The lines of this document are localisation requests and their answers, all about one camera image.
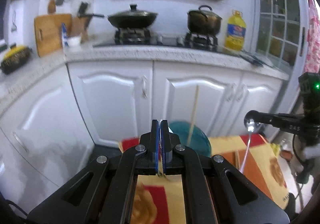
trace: countertop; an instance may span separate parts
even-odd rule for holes
[[[0,75],[0,116],[17,98],[37,81],[55,69],[69,62],[103,60],[153,60],[193,63],[219,66],[253,72],[265,76],[288,80],[289,76],[268,66],[256,67],[240,57],[193,49],[165,46],[108,46],[93,48],[97,41],[79,47],[67,48],[38,58],[33,54],[31,60],[10,75]]]

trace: blue bottle label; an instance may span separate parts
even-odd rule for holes
[[[245,28],[243,28],[239,25],[228,24],[227,35],[233,36],[233,37],[238,37],[238,38],[244,38]]]

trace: spoon handle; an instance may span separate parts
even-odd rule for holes
[[[244,166],[245,166],[245,162],[247,161],[247,156],[248,156],[248,152],[249,152],[250,142],[251,142],[251,133],[249,134],[248,143],[247,143],[247,149],[245,150],[244,158],[243,158],[243,161],[242,161],[241,166],[240,166],[240,169],[239,169],[239,171],[240,171],[241,173],[243,173],[243,171],[244,171]]]

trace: yellow oil bottle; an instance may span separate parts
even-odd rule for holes
[[[227,35],[224,46],[228,49],[241,51],[244,44],[246,24],[240,11],[233,11],[228,19]]]

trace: metal bolt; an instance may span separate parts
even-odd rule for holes
[[[223,162],[223,157],[221,155],[215,155],[213,157],[213,159],[217,162],[217,163],[222,163]]]
[[[144,145],[137,145],[136,146],[136,150],[139,151],[139,152],[144,151],[144,149],[146,149],[146,147]]]
[[[183,151],[184,149],[186,149],[186,147],[184,145],[176,145],[176,149],[178,151]]]
[[[98,163],[105,163],[107,161],[107,157],[104,155],[100,155],[97,157],[97,162]]]

